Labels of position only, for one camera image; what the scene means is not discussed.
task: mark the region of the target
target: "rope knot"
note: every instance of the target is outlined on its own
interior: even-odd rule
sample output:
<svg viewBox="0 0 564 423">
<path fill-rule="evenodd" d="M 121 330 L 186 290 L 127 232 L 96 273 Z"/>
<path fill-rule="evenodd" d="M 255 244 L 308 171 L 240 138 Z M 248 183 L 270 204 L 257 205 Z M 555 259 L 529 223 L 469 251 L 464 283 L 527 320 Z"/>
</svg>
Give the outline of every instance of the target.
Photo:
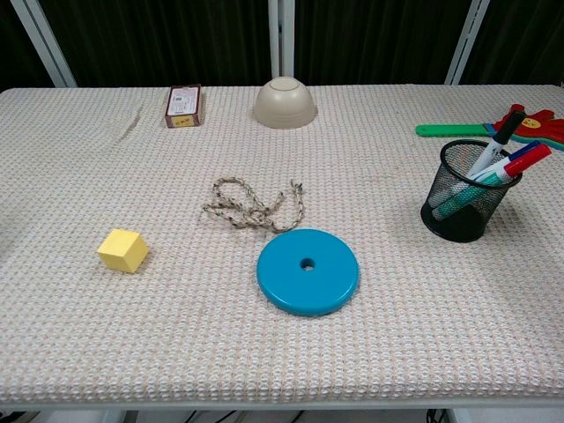
<svg viewBox="0 0 564 423">
<path fill-rule="evenodd" d="M 221 186 L 226 183 L 232 183 L 235 185 L 241 186 L 246 194 L 247 197 L 251 200 L 252 206 L 245 207 L 242 203 L 236 201 L 233 198 L 226 197 L 221 192 Z M 233 226 L 237 228 L 244 228 L 244 227 L 263 227 L 267 230 L 274 232 L 275 234 L 279 234 L 282 232 L 289 231 L 290 229 L 294 229 L 297 227 L 303 219 L 303 212 L 304 206 L 303 201 L 301 199 L 303 188 L 300 184 L 294 184 L 293 181 L 290 181 L 290 185 L 292 187 L 292 192 L 295 197 L 296 205 L 297 205 L 297 216 L 296 219 L 292 222 L 289 226 L 277 226 L 269 216 L 275 213 L 279 208 L 280 205 L 284 202 L 285 196 L 284 192 L 280 191 L 274 204 L 271 207 L 266 207 L 262 201 L 258 199 L 255 194 L 255 191 L 242 179 L 240 178 L 221 178 L 218 179 L 212 187 L 213 195 L 217 198 L 217 203 L 215 204 L 206 204 L 204 205 L 204 211 L 213 213 L 216 216 L 219 216 L 222 219 L 227 220 Z M 235 220 L 232 216 L 227 216 L 223 210 L 235 210 L 241 214 L 241 220 Z"/>
</svg>

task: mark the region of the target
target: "yellow cube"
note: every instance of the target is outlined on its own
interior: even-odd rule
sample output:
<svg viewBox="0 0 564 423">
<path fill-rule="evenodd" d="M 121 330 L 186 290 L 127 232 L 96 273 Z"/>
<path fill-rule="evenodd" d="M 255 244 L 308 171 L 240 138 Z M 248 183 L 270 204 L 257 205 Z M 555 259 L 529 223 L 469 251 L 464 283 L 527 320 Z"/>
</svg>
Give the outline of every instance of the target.
<svg viewBox="0 0 564 423">
<path fill-rule="evenodd" d="M 113 229 L 98 248 L 98 254 L 108 268 L 129 273 L 135 273 L 148 252 L 141 234 L 123 229 Z"/>
</svg>

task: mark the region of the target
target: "label on box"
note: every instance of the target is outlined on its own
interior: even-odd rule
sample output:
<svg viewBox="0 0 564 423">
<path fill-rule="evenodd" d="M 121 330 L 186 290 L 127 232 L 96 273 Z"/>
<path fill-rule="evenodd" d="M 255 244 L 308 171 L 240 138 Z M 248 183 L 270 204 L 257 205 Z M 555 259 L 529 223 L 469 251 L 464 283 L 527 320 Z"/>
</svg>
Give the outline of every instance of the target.
<svg viewBox="0 0 564 423">
<path fill-rule="evenodd" d="M 197 108 L 197 87 L 174 88 L 170 95 L 168 115 L 192 115 Z"/>
</svg>

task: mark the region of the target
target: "beige bowl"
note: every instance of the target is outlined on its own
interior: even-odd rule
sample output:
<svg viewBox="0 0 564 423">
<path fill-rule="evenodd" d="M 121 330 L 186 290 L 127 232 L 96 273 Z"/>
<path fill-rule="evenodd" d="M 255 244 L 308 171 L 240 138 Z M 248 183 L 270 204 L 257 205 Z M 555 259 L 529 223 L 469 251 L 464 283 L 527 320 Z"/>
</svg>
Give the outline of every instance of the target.
<svg viewBox="0 0 564 423">
<path fill-rule="evenodd" d="M 258 92 L 254 113 L 269 128 L 299 128 L 314 120 L 317 108 L 305 85 L 294 78 L 279 77 Z"/>
</svg>

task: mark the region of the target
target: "black mesh pen holder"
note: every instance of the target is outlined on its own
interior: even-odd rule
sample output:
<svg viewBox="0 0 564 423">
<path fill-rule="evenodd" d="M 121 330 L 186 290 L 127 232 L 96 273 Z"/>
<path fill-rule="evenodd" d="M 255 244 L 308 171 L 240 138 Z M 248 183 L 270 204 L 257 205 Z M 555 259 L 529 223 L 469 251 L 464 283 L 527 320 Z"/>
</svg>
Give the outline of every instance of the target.
<svg viewBox="0 0 564 423">
<path fill-rule="evenodd" d="M 458 139 L 441 149 L 441 165 L 421 208 L 421 218 L 431 232 L 445 240 L 476 241 L 484 234 L 488 220 L 508 189 L 521 181 L 521 174 L 500 185 L 466 178 L 486 146 L 483 141 Z M 508 155 L 502 150 L 493 162 Z"/>
</svg>

